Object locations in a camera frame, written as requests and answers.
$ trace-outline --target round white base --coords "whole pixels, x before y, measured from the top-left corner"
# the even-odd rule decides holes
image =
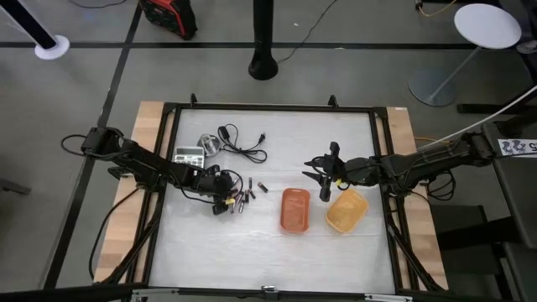
[[[451,82],[442,88],[435,97],[431,97],[436,89],[447,79],[443,70],[421,70],[409,80],[409,89],[418,101],[433,107],[442,107],[455,101],[455,87]]]
[[[60,35],[55,36],[56,46],[51,49],[43,49],[41,46],[35,46],[35,55],[42,60],[56,60],[69,50],[69,40]]]

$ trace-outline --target white table surface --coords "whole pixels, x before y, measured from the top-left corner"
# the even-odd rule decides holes
[[[264,164],[221,152],[206,161],[237,171],[257,186],[242,214],[213,216],[211,205],[187,200],[169,187],[150,276],[152,286],[214,289],[394,293],[380,191],[357,187],[369,209],[356,229],[342,235],[326,224],[325,214],[340,195],[333,186],[331,202],[319,199],[320,187],[301,174],[305,161],[329,153],[331,141],[341,146],[340,157],[373,155],[367,114],[326,112],[240,112],[183,110],[175,145],[196,144],[203,133],[214,133],[226,123],[239,131],[238,146],[249,148],[265,132],[261,147]],[[279,226],[281,195],[289,187],[310,192],[310,228],[289,234]]]
[[[506,11],[488,4],[469,4],[455,14],[459,33],[477,46],[506,49],[520,40],[520,25]]]

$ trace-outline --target cable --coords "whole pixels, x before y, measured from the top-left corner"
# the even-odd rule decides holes
[[[325,14],[328,12],[328,10],[332,7],[332,5],[334,5],[335,3],[337,2],[337,0],[333,0],[326,8],[325,8],[325,11],[322,12],[322,14],[319,16],[319,18],[317,19],[317,22],[315,22],[315,24],[310,28],[310,31],[308,32],[308,34],[305,36],[305,38],[302,40],[302,42],[300,42],[300,44],[295,47],[293,49],[293,51],[291,51],[291,54],[286,56],[285,58],[283,58],[282,60],[278,60],[278,64],[279,63],[282,63],[282,62],[285,62],[286,60],[290,59],[294,54],[295,54],[295,51],[298,50],[300,47],[304,46],[304,43],[305,41],[310,37],[311,33],[313,32],[313,29],[315,29],[315,27],[317,27],[317,25],[319,24],[319,22],[322,20],[323,17],[325,17]]]
[[[237,132],[235,141],[233,143],[230,141],[230,135],[229,135],[229,132],[227,131],[228,126],[235,128],[235,131]],[[267,152],[265,152],[262,149],[255,149],[260,143],[263,142],[263,140],[265,140],[265,134],[261,134],[261,136],[259,137],[258,143],[255,146],[248,148],[248,149],[242,149],[242,148],[237,147],[238,128],[237,126],[231,123],[218,128],[218,137],[221,139],[222,142],[224,142],[224,145],[222,146],[222,150],[224,151],[235,153],[235,154],[241,154],[247,159],[250,159],[255,164],[261,164],[267,160],[267,157],[268,157]]]
[[[422,15],[426,16],[427,18],[429,18],[429,17],[433,17],[433,16],[435,16],[435,15],[437,15],[437,14],[439,14],[439,13],[444,12],[444,11],[447,10],[451,5],[455,4],[455,2],[456,2],[456,0],[451,1],[451,3],[445,5],[443,8],[437,10],[437,11],[434,12],[434,13],[426,13],[426,12],[424,12],[424,11],[423,11],[423,3],[422,3],[421,1],[419,1],[419,0],[416,0],[416,7],[419,9],[419,11],[420,11],[420,13],[421,13]]]
[[[436,138],[424,138],[424,137],[414,137],[415,140],[424,140],[429,142],[436,142]],[[441,143],[451,143],[451,141],[441,141]]]
[[[240,175],[239,173],[237,173],[237,172],[235,172],[235,171],[233,171],[233,170],[229,170],[229,169],[224,169],[224,170],[222,170],[221,172],[233,173],[233,174],[235,174],[235,175],[239,178],[239,180],[241,180],[241,189],[235,194],[235,196],[233,196],[233,197],[237,197],[237,195],[239,195],[239,193],[242,192],[242,188],[244,187],[244,182],[242,181],[242,177],[241,177],[241,175]]]
[[[121,0],[120,2],[117,2],[117,3],[109,3],[109,4],[104,4],[104,5],[101,5],[101,6],[95,6],[95,7],[90,7],[90,6],[82,5],[82,4],[76,3],[76,2],[73,1],[73,0],[67,0],[67,1],[69,1],[70,3],[75,4],[75,5],[76,5],[77,7],[79,7],[79,8],[97,9],[97,8],[107,8],[107,7],[110,7],[110,6],[119,5],[119,4],[121,4],[121,3],[126,2],[127,0]]]
[[[348,183],[347,183],[347,187],[345,188],[342,188],[340,185],[337,185],[337,189],[339,190],[348,190],[350,187],[351,187],[351,184],[348,184]]]
[[[441,201],[449,201],[453,198],[453,195],[455,194],[455,188],[456,188],[456,179],[455,179],[455,176],[453,176],[453,173],[448,170],[448,171],[445,171],[441,174],[439,174],[438,176],[441,176],[441,175],[446,175],[448,174],[450,176],[450,180],[448,182],[446,182],[445,184],[441,185],[440,187],[434,189],[434,190],[431,190],[430,189],[430,185],[432,185],[433,183],[429,183],[427,184],[426,186],[426,190],[427,190],[427,195],[429,195],[430,197],[433,197],[437,200],[441,200]],[[442,190],[444,188],[446,188],[448,185],[451,185],[451,188],[449,189],[449,191],[447,191],[446,193],[442,193],[442,194],[434,194],[436,192],[438,192],[439,190]]]
[[[71,135],[68,135],[68,136],[62,138],[61,141],[60,141],[60,147],[62,149],[64,149],[64,151],[66,151],[68,154],[73,154],[73,155],[82,156],[82,157],[86,156],[85,154],[82,154],[82,153],[79,153],[79,152],[76,152],[76,151],[71,151],[64,145],[65,141],[67,139],[69,139],[69,138],[86,138],[86,135],[71,134]]]
[[[86,138],[86,135],[81,135],[81,134],[71,134],[71,135],[68,135],[64,138],[61,139],[60,141],[60,147],[66,151],[68,154],[73,154],[73,155],[76,155],[76,156],[81,156],[81,157],[86,157],[86,156],[90,156],[90,157],[94,157],[96,159],[100,159],[100,160],[111,160],[111,159],[114,159],[115,157],[117,156],[120,156],[120,155],[124,155],[124,154],[127,154],[128,152],[126,151],[119,151],[119,152],[114,152],[114,153],[110,153],[110,154],[107,154],[107,155],[100,155],[100,154],[94,154],[93,152],[87,150],[85,154],[83,153],[78,153],[76,151],[72,151],[72,150],[69,150],[66,146],[65,146],[65,141],[69,138]],[[119,139],[123,140],[123,141],[131,141],[130,139],[128,138],[124,138],[123,136],[120,136]]]
[[[490,119],[492,119],[492,118],[495,118],[497,115],[501,114],[502,112],[505,112],[505,111],[508,110],[510,107],[513,107],[513,106],[516,105],[518,102],[522,101],[525,97],[527,97],[529,94],[531,94],[531,93],[532,93],[533,91],[535,91],[535,90],[537,90],[537,86],[534,86],[533,88],[531,88],[530,90],[528,90],[526,93],[524,93],[521,97],[519,97],[518,99],[516,99],[516,100],[514,100],[513,102],[511,102],[511,103],[510,103],[509,105],[507,105],[506,107],[504,107],[504,108],[498,110],[498,111],[497,111],[496,113],[494,113],[493,115],[491,115],[491,116],[489,116],[489,117],[485,117],[485,118],[483,118],[483,120],[481,120],[481,121],[479,121],[479,122],[475,122],[475,123],[473,123],[472,125],[470,125],[470,126],[464,128],[464,129],[462,129],[462,130],[459,130],[459,131],[457,131],[457,132],[455,132],[455,133],[452,133],[452,134],[450,134],[450,135],[448,135],[448,136],[446,136],[446,137],[444,137],[444,138],[438,139],[438,140],[436,140],[436,141],[433,142],[433,143],[428,143],[428,144],[426,144],[425,146],[423,146],[423,147],[421,147],[421,148],[418,148],[418,149],[428,148],[428,147],[430,147],[430,146],[432,146],[432,145],[435,145],[435,144],[437,144],[437,143],[439,143],[439,142],[441,142],[441,141],[443,141],[443,140],[447,140],[447,139],[452,138],[452,137],[454,137],[454,136],[457,136],[457,135],[459,135],[459,134],[461,134],[461,133],[464,133],[464,132],[468,131],[469,129],[472,129],[472,128],[476,127],[476,126],[479,126],[479,125],[481,125],[482,123],[484,123],[484,122],[486,122],[486,121],[488,121],[488,120],[490,120]]]
[[[99,242],[99,238],[101,237],[102,230],[104,229],[104,226],[107,224],[108,218],[110,215],[126,200],[128,200],[132,195],[134,195],[136,192],[138,192],[139,188],[134,189],[132,192],[128,193],[127,196],[123,197],[120,201],[115,204],[110,211],[108,211],[107,215],[104,217],[104,220],[101,223],[101,227],[99,228],[99,232],[97,233],[97,237],[95,238],[95,242],[93,243],[93,247],[91,248],[90,258],[88,261],[88,271],[90,273],[91,280],[95,278],[93,274],[93,256],[95,255],[95,250],[97,249],[97,243]]]
[[[214,204],[214,202],[212,202],[212,201],[202,200],[202,199],[200,199],[200,198],[195,198],[195,197],[192,197],[192,196],[188,196],[188,195],[185,193],[185,191],[183,190],[183,186],[180,186],[179,188],[181,189],[181,192],[183,192],[183,195],[184,195],[186,198],[190,199],[190,200],[197,200],[197,201],[205,202],[205,203],[212,204],[212,205]]]
[[[421,198],[423,198],[423,200],[427,201],[428,204],[430,204],[430,201],[428,198],[426,198],[425,196],[423,196],[422,194],[418,193],[418,192],[414,192],[414,191],[410,191],[410,194],[414,194],[414,195],[417,195]]]

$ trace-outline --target wooden board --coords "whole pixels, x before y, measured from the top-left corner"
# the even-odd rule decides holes
[[[407,109],[389,107],[388,121],[394,152],[402,155],[416,152],[414,133],[412,132]],[[427,196],[423,187],[417,186],[414,188],[414,191]],[[404,199],[404,210],[406,211],[410,241],[414,254],[433,279],[442,288],[448,289],[446,273],[444,272],[440,248],[436,240],[435,225],[432,214],[430,213],[429,203],[417,195],[409,195]],[[404,288],[408,289],[408,270],[402,253],[399,253],[399,263],[403,274]],[[420,288],[425,290],[423,284],[420,284]]]
[[[163,102],[141,102],[140,104],[132,139],[148,150],[154,149],[163,106]],[[167,121],[168,127],[166,127],[167,131],[164,135],[164,146],[161,149],[161,156],[163,157],[167,149],[166,144],[169,141],[169,130],[171,129],[169,125],[172,117],[173,114],[170,115]],[[398,154],[415,152],[414,134],[410,126],[409,114],[406,108],[390,107],[388,108],[388,117],[395,152]],[[383,138],[382,127],[378,129],[380,138]],[[117,188],[115,202],[121,200],[131,192],[134,189],[134,185],[132,178],[121,180]],[[423,188],[416,188],[415,191],[425,195]],[[132,246],[141,211],[142,199],[143,192],[139,191],[131,199],[126,201],[125,204],[118,207],[116,212],[111,215],[96,268],[95,281],[106,278]],[[440,249],[436,241],[435,227],[429,204],[425,200],[420,199],[420,197],[411,195],[405,200],[405,210],[409,224],[410,240],[417,258],[433,276],[435,281],[447,289],[446,276],[441,261]],[[135,281],[141,280],[145,250],[141,252],[140,256],[135,273]],[[408,270],[404,257],[401,254],[399,255],[399,263],[401,265],[404,287],[408,289]]]

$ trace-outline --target concrete floor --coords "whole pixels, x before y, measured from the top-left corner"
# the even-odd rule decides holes
[[[83,1],[97,5],[108,0]],[[195,42],[252,42],[252,2],[192,1]],[[71,42],[123,42],[136,2],[104,9],[78,8],[66,0],[26,1],[54,33]],[[276,0],[275,42],[300,42],[328,0]],[[441,6],[427,5],[434,11]],[[459,6],[434,18],[414,10],[414,0],[340,0],[311,35],[310,42],[363,44],[460,44],[452,19]],[[523,13],[509,4],[523,28]],[[144,17],[134,42],[182,42]],[[29,39],[0,15],[2,42]],[[30,48],[0,48],[0,177],[33,189],[28,196],[0,192],[0,291],[37,289],[45,275],[60,223],[81,167],[59,141],[86,133],[102,109],[121,48],[71,49],[57,61],[38,60]],[[438,138],[482,118],[460,115],[455,105],[433,108],[417,102],[407,80],[428,67],[451,70],[467,49],[300,49],[271,81],[255,81],[247,66],[250,48],[131,49],[108,125],[130,134],[140,101],[325,104],[408,107],[416,136]],[[275,49],[276,59],[291,49]],[[484,50],[455,79],[456,102],[503,103],[531,85],[513,50]],[[112,204],[116,180],[98,163],[65,259],[59,286],[91,282],[87,258],[99,224]],[[492,168],[459,168],[452,204],[484,205],[489,219],[508,215]]]

